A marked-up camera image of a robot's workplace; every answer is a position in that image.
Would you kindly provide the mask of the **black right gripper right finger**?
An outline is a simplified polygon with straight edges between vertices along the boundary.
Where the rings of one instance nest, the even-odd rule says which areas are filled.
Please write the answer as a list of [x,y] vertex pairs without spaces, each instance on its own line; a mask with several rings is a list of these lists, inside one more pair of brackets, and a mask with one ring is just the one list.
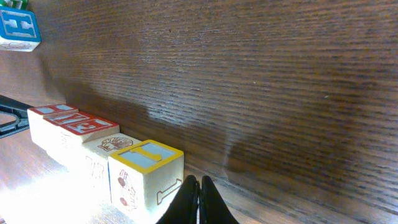
[[201,183],[200,224],[239,224],[229,211],[212,179],[205,175],[202,177]]

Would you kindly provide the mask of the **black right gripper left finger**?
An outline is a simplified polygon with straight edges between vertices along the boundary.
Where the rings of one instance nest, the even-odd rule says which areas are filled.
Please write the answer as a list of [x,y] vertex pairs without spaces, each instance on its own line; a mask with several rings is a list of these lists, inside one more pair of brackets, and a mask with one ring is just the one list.
[[188,175],[157,224],[196,224],[200,183]]

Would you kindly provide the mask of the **wooden block blue 5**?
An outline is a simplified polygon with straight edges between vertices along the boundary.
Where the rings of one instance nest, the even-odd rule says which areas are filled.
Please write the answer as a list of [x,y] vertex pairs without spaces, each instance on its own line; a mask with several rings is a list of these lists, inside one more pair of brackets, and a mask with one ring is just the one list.
[[111,203],[134,223],[156,223],[183,184],[183,151],[154,140],[108,157]]

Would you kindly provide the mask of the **wooden block letter M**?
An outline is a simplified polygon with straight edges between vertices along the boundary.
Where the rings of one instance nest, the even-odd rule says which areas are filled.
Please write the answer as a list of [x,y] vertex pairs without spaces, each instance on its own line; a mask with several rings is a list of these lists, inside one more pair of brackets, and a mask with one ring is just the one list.
[[136,138],[117,133],[81,145],[85,178],[102,201],[111,203],[109,155],[140,142]]

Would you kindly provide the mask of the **wooden block green V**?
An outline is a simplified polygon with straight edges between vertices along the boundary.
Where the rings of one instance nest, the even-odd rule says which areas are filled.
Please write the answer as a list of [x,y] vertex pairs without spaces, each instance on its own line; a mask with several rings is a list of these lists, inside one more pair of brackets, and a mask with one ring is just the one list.
[[69,169],[79,168],[85,163],[84,143],[120,132],[119,124],[99,117],[63,124],[59,128],[62,146],[57,158]]

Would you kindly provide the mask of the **wooden block blue side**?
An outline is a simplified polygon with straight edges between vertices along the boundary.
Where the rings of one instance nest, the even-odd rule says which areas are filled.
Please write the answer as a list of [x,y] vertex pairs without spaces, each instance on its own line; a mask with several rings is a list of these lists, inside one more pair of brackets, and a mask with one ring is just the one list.
[[49,123],[57,126],[57,132],[54,135],[54,147],[46,151],[46,153],[65,166],[71,163],[75,151],[84,143],[87,137],[84,137],[83,134],[78,134],[72,128],[68,128],[68,125],[88,121],[91,118],[92,115],[81,111],[54,118],[46,118],[45,120]]

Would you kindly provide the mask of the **wooden block letter S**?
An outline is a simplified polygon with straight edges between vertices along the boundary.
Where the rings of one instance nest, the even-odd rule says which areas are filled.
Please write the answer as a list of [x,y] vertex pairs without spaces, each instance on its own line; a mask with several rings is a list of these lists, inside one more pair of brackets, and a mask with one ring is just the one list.
[[32,141],[45,151],[54,147],[57,126],[46,118],[54,118],[79,112],[79,109],[66,104],[33,107],[27,110]]

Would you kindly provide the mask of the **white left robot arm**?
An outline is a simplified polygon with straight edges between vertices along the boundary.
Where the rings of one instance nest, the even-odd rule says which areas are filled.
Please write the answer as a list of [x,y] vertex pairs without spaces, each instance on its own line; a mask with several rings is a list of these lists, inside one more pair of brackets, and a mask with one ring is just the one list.
[[29,129],[29,108],[31,105],[1,95],[1,114],[14,118],[13,121],[1,124],[1,139]]

